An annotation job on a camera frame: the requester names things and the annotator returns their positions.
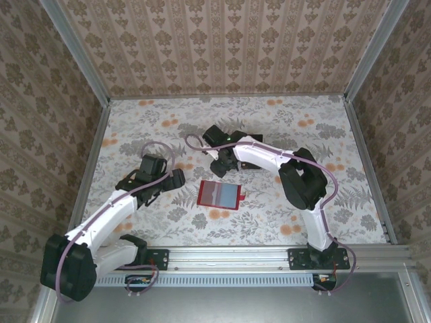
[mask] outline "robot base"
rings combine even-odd
[[[131,264],[127,264],[122,268],[123,271],[127,271],[127,266],[139,266],[140,264],[152,264],[156,266],[159,271],[167,271],[169,263],[169,249],[147,249],[147,242],[139,239],[138,237],[131,236],[129,234],[122,236],[121,239],[133,242],[138,247],[138,253],[135,261]],[[125,277],[125,283],[136,278],[133,284],[140,284],[143,287],[130,287],[130,291],[138,293],[142,292],[147,284],[151,281],[153,275],[127,275]]]
[[[337,248],[335,242],[322,252],[308,244],[307,248],[288,249],[288,258],[291,271],[350,269],[346,249]]]

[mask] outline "card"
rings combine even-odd
[[[240,205],[241,185],[201,181],[197,204],[204,207],[238,210]]]

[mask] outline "aluminum frame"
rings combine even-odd
[[[75,32],[61,9],[60,4],[58,1],[53,0],[41,0],[40,2],[50,19],[53,21],[55,28],[60,33],[63,42],[66,44],[78,64],[79,69],[86,77],[88,84],[93,89],[93,92],[100,104],[103,108],[106,108],[109,105],[108,90],[99,78],[96,68],[93,66],[90,58],[86,54],[84,49],[85,47],[75,35]]]
[[[370,44],[368,44],[344,91],[348,101],[353,101],[355,98],[408,3],[409,0],[394,0],[389,3],[382,20],[376,28],[376,32],[372,35]]]
[[[368,177],[368,182],[375,199],[378,210],[386,210],[380,188],[372,169],[372,164],[366,150],[364,138],[360,132],[360,127],[354,113],[353,106],[345,100],[347,117],[352,126],[352,131],[358,150],[361,155],[364,169]],[[99,122],[97,140],[95,139],[90,152],[89,161],[83,178],[83,184],[79,188],[79,196],[74,209],[74,219],[71,227],[74,227],[83,215],[88,191],[93,178],[94,169],[100,147],[102,145],[103,134],[108,124],[109,109],[104,111]],[[387,215],[386,226],[391,229],[389,215]],[[392,230],[388,229],[388,234],[394,244],[364,244],[350,245],[357,256],[356,273],[399,273],[399,278],[403,284],[403,292],[406,298],[412,320],[415,323],[431,322],[431,311],[426,302],[424,291],[418,276],[414,273],[414,263],[411,259],[409,247],[396,245],[396,237]],[[304,248],[304,246],[235,246],[235,247],[163,247],[170,250],[169,273],[181,274],[232,274],[232,273],[327,273],[327,271],[290,271],[287,259],[287,249]],[[143,273],[144,271],[129,271],[128,273]],[[32,323],[51,322],[54,310],[57,305],[55,292],[47,287],[42,287],[38,301],[32,317]]]
[[[96,281],[95,287],[127,287],[129,273],[110,273]],[[154,287],[312,287],[312,274],[181,274],[162,271]],[[131,281],[130,287],[142,287]]]

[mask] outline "gray surface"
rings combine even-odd
[[[154,288],[128,297],[98,288],[58,306],[53,322],[411,322],[397,274],[356,274],[328,297],[309,288]]]

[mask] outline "vent slot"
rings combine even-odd
[[[127,274],[108,274],[95,287],[125,287]],[[142,284],[130,284],[142,287]],[[309,287],[312,274],[171,274],[160,273],[154,287]]]

